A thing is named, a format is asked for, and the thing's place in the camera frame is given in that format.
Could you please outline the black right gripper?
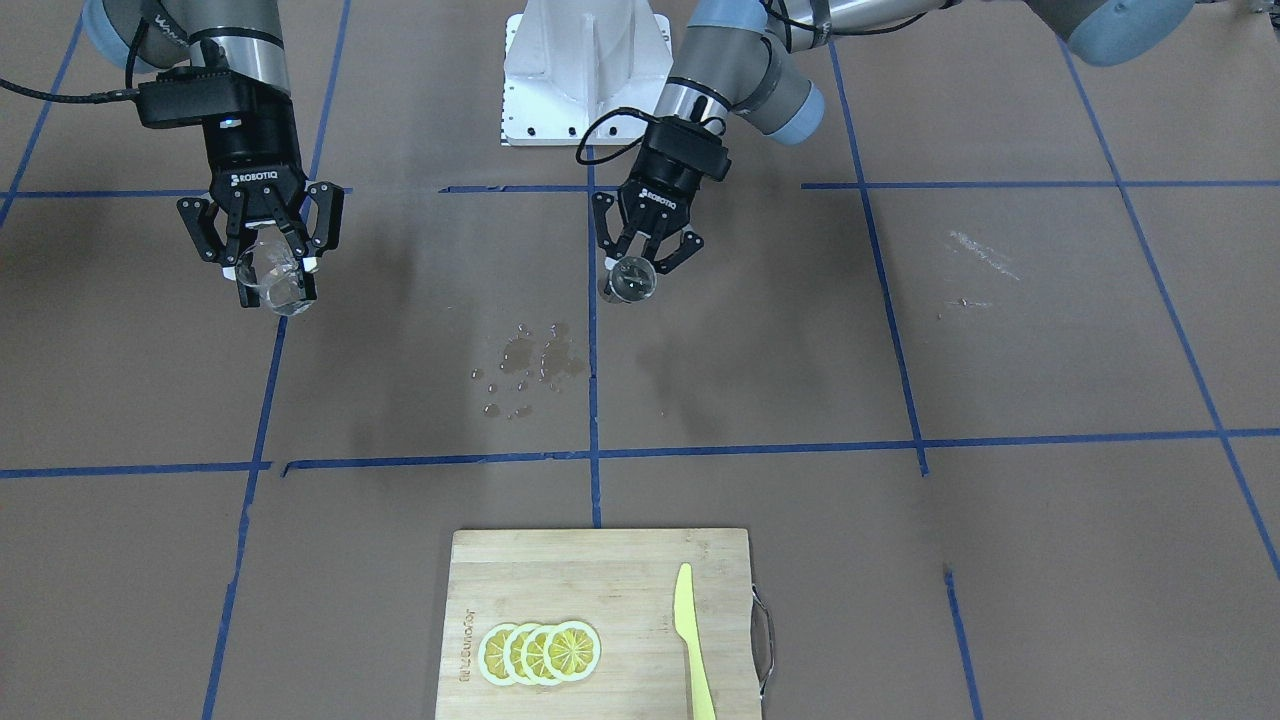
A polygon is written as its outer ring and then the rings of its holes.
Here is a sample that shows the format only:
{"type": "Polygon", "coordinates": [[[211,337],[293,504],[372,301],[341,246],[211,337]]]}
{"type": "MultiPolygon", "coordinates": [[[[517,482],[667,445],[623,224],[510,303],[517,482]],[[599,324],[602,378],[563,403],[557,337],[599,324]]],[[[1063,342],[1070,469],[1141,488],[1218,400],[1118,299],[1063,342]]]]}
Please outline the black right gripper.
{"type": "Polygon", "coordinates": [[[329,181],[306,188],[294,113],[256,110],[206,120],[204,142],[211,173],[209,190],[175,201],[200,259],[219,265],[223,275],[236,283],[242,307],[260,307],[260,292],[250,286],[248,268],[241,264],[246,252],[241,240],[228,243],[215,224],[218,215],[227,217],[225,236],[256,236],[260,227],[275,225],[291,236],[303,300],[315,301],[319,259],[340,242],[346,190],[329,181]],[[312,209],[311,229],[301,217],[305,199],[312,209]]]}

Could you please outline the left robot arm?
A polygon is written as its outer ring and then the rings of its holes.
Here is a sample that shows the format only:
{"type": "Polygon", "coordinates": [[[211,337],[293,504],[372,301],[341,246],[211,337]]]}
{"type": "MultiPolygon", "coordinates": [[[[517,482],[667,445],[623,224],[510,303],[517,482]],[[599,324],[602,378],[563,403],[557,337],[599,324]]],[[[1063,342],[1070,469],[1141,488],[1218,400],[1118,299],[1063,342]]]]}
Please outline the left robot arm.
{"type": "Polygon", "coordinates": [[[664,275],[703,247],[691,206],[704,179],[730,172],[728,117],[786,146],[815,132],[826,100],[796,68],[796,54],[899,32],[946,9],[946,1],[700,1],[655,109],[618,109],[644,132],[625,182],[591,200],[605,269],[664,275]]]}

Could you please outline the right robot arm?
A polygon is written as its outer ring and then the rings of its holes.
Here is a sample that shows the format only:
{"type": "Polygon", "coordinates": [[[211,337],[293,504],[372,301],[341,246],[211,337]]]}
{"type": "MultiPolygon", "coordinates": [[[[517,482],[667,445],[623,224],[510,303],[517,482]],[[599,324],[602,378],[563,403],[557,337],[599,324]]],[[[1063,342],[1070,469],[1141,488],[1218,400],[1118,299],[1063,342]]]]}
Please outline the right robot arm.
{"type": "Polygon", "coordinates": [[[346,192],[305,173],[276,3],[87,1],[81,20],[128,78],[145,76],[143,127],[202,132],[209,187],[175,204],[198,256],[243,307],[308,309],[346,192]]]}

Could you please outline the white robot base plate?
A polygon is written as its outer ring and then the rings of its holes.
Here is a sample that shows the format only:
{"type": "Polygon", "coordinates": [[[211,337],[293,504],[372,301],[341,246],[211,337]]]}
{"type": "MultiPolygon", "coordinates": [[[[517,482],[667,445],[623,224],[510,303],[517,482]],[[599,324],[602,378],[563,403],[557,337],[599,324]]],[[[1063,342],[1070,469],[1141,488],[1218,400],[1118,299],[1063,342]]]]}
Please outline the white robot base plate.
{"type": "Polygon", "coordinates": [[[671,23],[648,1],[529,1],[506,20],[500,142],[625,146],[653,111],[673,61],[671,23]]]}

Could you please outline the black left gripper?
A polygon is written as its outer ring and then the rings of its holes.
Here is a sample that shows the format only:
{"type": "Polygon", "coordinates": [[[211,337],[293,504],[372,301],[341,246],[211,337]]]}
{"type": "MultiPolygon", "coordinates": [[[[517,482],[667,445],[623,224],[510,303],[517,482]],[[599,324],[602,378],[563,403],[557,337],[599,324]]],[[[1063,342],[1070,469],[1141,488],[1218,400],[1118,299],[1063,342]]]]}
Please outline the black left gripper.
{"type": "Polygon", "coordinates": [[[591,232],[604,254],[605,269],[613,269],[639,236],[643,237],[639,256],[655,263],[660,275],[669,274],[704,247],[703,237],[691,228],[690,214],[705,176],[662,152],[660,119],[646,128],[632,170],[620,187],[623,233],[618,238],[609,225],[617,193],[591,195],[591,232]]]}

